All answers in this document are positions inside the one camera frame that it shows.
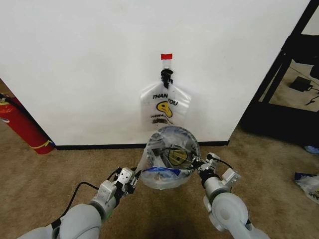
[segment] blue object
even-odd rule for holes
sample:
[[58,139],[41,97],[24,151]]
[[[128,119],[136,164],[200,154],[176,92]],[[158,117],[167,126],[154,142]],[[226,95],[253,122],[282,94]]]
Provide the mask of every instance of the blue object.
[[176,174],[176,176],[178,176],[180,174],[180,170],[179,169],[172,169],[172,168],[162,168],[162,167],[153,167],[153,168],[148,168],[144,171],[148,171],[148,172],[163,172],[163,171],[171,171],[174,174]]
[[305,150],[308,152],[308,153],[313,153],[313,154],[319,154],[319,148],[316,148],[316,147],[313,147],[313,146],[306,146],[305,147]]

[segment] carpet floor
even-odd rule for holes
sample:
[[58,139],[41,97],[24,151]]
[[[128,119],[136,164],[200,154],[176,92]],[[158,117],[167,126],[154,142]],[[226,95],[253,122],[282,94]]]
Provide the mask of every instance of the carpet floor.
[[[0,123],[0,232],[14,239],[54,221],[81,181],[96,186],[118,166],[134,167],[142,149],[53,151],[37,155]],[[319,205],[293,181],[295,172],[318,173],[319,156],[275,139],[237,128],[225,147],[202,147],[218,154],[242,176],[233,193],[246,203],[252,223],[272,239],[315,239]],[[88,203],[96,191],[81,186],[73,205]],[[210,223],[199,176],[176,189],[157,191],[140,181],[104,223],[100,239],[229,239]]]

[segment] black clip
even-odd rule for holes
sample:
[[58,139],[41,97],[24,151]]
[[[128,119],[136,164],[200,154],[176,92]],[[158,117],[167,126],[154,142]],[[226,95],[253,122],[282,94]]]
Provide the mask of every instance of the black clip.
[[164,69],[160,72],[161,75],[161,81],[164,83],[164,87],[168,89],[168,86],[170,83],[173,84],[173,80],[171,79],[171,75],[173,74],[173,71],[170,69]]

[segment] red tape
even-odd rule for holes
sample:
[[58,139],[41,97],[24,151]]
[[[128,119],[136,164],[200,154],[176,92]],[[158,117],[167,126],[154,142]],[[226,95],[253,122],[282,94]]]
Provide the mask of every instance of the red tape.
[[161,60],[171,60],[173,58],[173,54],[161,54],[160,59]]

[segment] white plastic bag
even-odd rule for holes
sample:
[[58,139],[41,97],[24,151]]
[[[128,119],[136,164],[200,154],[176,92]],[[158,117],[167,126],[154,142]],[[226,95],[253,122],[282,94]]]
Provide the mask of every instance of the white plastic bag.
[[142,125],[146,129],[159,129],[165,125],[183,126],[191,101],[188,94],[173,85],[170,60],[163,60],[163,68],[162,82],[144,89],[141,94]]
[[200,156],[195,137],[181,127],[166,126],[151,136],[136,172],[141,171],[141,180],[151,188],[175,188],[193,173],[194,156]]
[[296,183],[302,188],[308,198],[319,204],[319,175],[302,177],[296,180]]

